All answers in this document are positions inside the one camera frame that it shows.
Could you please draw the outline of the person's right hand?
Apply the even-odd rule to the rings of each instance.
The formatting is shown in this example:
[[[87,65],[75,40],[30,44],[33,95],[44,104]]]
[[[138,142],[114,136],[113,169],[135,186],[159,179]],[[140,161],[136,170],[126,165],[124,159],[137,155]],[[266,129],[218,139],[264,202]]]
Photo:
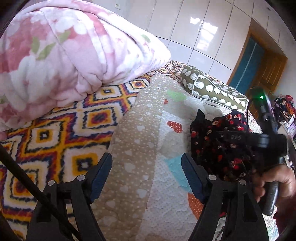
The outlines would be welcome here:
[[[278,182],[278,204],[288,202],[295,197],[295,173],[285,164],[277,165],[270,170],[259,174],[256,170],[252,173],[253,193],[257,202],[265,195],[264,185]]]

